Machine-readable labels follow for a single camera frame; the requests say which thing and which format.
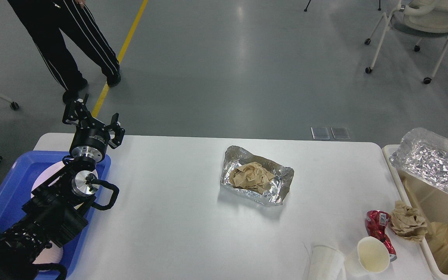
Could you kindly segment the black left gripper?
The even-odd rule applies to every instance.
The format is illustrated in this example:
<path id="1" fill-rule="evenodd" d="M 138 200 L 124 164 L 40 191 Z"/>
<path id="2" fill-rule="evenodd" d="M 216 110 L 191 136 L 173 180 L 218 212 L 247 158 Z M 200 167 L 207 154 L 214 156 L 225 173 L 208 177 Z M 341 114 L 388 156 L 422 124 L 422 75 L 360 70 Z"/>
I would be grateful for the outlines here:
<path id="1" fill-rule="evenodd" d="M 96 128 L 96 119 L 87 109 L 89 94 L 84 98 L 76 98 L 65 103 L 62 123 L 76 127 L 70 146 L 70 155 L 73 158 L 86 156 L 97 163 L 105 158 L 107 145 L 116 149 L 122 144 L 126 130 L 119 123 L 119 113 L 112 115 L 110 124 L 105 126 L 105 131 Z M 110 132 L 114 132 L 114 138 L 110 138 Z"/>

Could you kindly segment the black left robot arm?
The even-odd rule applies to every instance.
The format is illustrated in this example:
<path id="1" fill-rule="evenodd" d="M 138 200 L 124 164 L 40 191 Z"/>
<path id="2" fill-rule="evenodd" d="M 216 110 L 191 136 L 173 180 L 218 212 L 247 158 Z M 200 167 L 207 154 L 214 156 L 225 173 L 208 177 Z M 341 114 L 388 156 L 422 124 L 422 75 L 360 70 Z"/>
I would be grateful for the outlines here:
<path id="1" fill-rule="evenodd" d="M 62 247 L 88 225 L 90 208 L 111 209 L 119 188 L 99 179 L 93 171 L 105 159 L 108 147 L 119 147 L 125 135 L 119 114 L 106 125 L 92 116 L 83 99 L 66 103 L 62 122 L 76 126 L 64 166 L 32 191 L 23 205 L 25 216 L 0 233 L 0 280 L 34 280 L 40 271 L 55 270 L 57 279 L 67 277 L 62 264 L 36 264 L 35 260 L 52 245 Z"/>

